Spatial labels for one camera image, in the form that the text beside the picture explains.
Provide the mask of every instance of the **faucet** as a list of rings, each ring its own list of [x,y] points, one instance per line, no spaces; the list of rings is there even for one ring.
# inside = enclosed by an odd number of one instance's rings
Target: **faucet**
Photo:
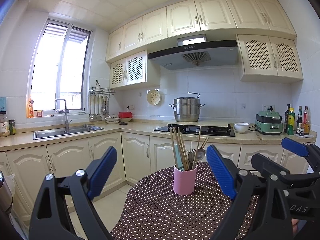
[[[63,98],[57,98],[56,101],[54,102],[55,106],[57,105],[57,101],[64,101],[64,103],[66,104],[66,109],[58,111],[58,114],[66,114],[65,126],[66,126],[66,131],[68,131],[69,130],[69,124],[71,123],[72,120],[70,122],[68,122],[69,110],[67,109],[67,101],[65,99],[63,99]]]

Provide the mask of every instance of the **green electric grill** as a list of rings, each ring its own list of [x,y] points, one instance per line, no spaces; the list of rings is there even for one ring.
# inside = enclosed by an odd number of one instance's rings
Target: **green electric grill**
[[[278,112],[267,109],[256,114],[255,128],[265,135],[280,135],[283,131],[282,116]]]

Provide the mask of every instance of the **blue gripper pad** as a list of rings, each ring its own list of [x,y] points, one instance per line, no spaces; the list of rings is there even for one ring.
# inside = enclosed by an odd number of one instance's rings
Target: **blue gripper pad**
[[[308,156],[309,152],[304,144],[298,143],[289,138],[283,138],[281,141],[282,148],[299,155],[300,157]]]
[[[234,185],[235,181],[231,176],[231,173],[221,160],[223,158],[214,145],[210,145],[207,148],[207,161],[211,167],[211,170],[217,179],[222,192],[229,196],[232,200],[235,199],[237,193]]]
[[[92,201],[94,197],[100,195],[109,175],[117,162],[117,150],[114,147],[109,147],[105,154],[98,160],[91,162],[95,170],[89,180],[88,198]]]

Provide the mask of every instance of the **screw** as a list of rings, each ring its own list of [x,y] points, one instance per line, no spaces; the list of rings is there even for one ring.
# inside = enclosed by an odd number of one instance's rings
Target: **screw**
[[[83,176],[83,175],[84,175],[84,170],[77,170],[77,171],[76,171],[76,175],[77,175],[78,177]]]
[[[246,170],[239,170],[239,174],[241,176],[247,176],[248,175],[248,172]]]
[[[278,176],[275,175],[275,174],[271,174],[271,175],[270,175],[270,179],[276,181],[276,180],[278,180]]]
[[[45,179],[46,180],[52,180],[53,179],[53,175],[50,173],[50,174],[47,174],[46,176],[45,176]]]

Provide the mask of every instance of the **pot handle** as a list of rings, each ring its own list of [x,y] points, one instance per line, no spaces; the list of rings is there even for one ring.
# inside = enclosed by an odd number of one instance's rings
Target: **pot handle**
[[[199,98],[200,94],[199,93],[194,93],[194,92],[188,92],[188,94],[197,94],[197,99]]]

